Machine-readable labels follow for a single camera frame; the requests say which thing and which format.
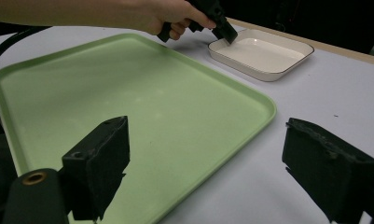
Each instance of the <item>human hand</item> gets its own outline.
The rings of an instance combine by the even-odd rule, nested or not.
[[[180,38],[191,21],[215,28],[213,21],[186,0],[2,0],[0,21],[130,28],[152,35],[159,34],[167,21],[172,24],[172,39]]]

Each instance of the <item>white dish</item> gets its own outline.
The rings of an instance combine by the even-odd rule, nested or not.
[[[211,56],[262,81],[275,81],[314,52],[308,44],[259,30],[242,30],[230,45],[225,39],[209,45]]]

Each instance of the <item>finger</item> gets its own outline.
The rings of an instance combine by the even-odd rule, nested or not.
[[[179,22],[181,25],[183,25],[185,28],[188,28],[188,26],[190,25],[191,23],[191,20],[189,19],[184,19],[183,21],[180,21]]]
[[[170,36],[170,38],[173,39],[173,40],[178,40],[178,39],[181,37],[181,35],[178,34],[175,30],[171,30],[171,31],[169,32],[169,36]]]
[[[172,23],[171,27],[174,31],[176,31],[180,35],[183,35],[184,32],[186,31],[186,27],[180,22]]]

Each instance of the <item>light green plastic tray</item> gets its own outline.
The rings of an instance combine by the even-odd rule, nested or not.
[[[99,123],[129,117],[131,163],[103,223],[159,221],[275,113],[262,93],[134,34],[0,70],[0,114],[20,174],[60,169]]]

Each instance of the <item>white table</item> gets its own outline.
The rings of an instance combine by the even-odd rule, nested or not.
[[[0,68],[126,32],[134,31],[52,27],[11,47],[0,58]],[[161,43],[155,36],[139,34]],[[0,43],[5,38],[0,36]],[[212,41],[215,37],[208,30],[187,31],[181,40],[170,40],[166,46],[264,92],[277,104],[278,113],[262,133],[161,223],[328,223],[285,170],[285,123],[289,118],[316,123],[374,157],[374,64],[316,49],[281,79],[262,82],[213,60],[207,48]],[[369,221],[364,216],[362,223]]]

